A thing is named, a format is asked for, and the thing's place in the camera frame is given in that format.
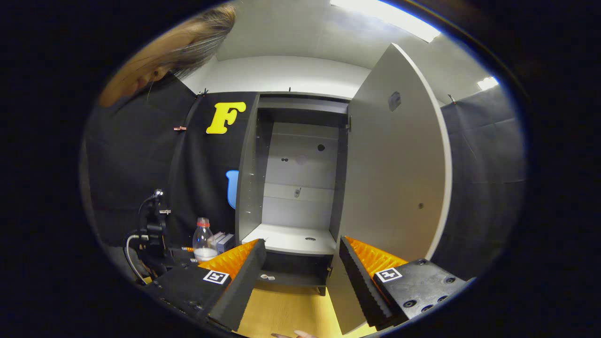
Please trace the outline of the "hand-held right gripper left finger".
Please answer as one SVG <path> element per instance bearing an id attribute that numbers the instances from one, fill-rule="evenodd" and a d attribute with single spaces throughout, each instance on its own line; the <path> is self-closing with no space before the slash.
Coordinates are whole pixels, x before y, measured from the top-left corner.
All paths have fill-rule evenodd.
<path id="1" fill-rule="evenodd" d="M 174 267 L 144 291 L 199 326 L 238 331 L 265 259 L 264 239 L 251 240 L 209 261 Z"/>

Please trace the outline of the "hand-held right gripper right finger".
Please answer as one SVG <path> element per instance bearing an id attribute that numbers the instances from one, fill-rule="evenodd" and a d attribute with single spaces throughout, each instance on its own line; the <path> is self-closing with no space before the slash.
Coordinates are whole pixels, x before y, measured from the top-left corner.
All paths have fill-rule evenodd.
<path id="1" fill-rule="evenodd" d="M 405 261 L 349 236 L 341 239 L 340 258 L 368 325 L 376 329 L 411 321 L 470 284 L 427 259 Z"/>

